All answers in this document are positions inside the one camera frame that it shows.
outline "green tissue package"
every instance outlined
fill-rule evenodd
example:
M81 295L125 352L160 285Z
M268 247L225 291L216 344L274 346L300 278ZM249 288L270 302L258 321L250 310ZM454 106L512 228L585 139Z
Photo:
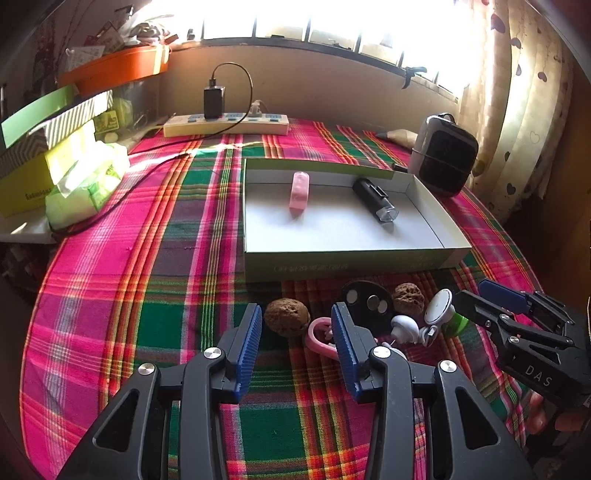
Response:
M59 230L98 213L128 168L125 147L96 142L91 155L74 163L45 198L51 227Z

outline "orange tray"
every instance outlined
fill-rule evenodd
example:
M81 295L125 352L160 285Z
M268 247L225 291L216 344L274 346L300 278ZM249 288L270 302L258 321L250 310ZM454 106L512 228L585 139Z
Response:
M134 47L88 62L59 79L59 86L75 83L85 98L168 70L167 45Z

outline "power strip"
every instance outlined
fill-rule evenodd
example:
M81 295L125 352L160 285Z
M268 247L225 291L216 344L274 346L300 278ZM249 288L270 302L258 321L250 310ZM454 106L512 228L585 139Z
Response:
M205 119L202 113L197 115L176 115L164 124L165 137L181 135L209 135L237 123L244 113L224 113L221 118ZM290 122L287 115L263 113L259 117L246 117L236 127L227 131L229 134L287 135Z

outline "heart pattern curtain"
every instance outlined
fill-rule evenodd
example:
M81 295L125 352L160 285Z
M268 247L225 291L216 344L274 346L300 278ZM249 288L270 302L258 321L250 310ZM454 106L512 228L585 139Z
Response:
M505 222L543 198L570 104L573 57L524 0L458 0L472 16L458 124L480 145L468 186Z

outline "hand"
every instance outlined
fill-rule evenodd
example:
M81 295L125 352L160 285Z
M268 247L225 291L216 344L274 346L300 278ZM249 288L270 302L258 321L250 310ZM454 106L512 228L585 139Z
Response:
M533 392L530 398L530 415L527 417L525 427L528 432L536 435L548 425L548 417L542 405L544 397ZM554 428L561 432L578 432L583 428L587 419L591 416L591 410L585 407L574 408L560 414L554 423Z

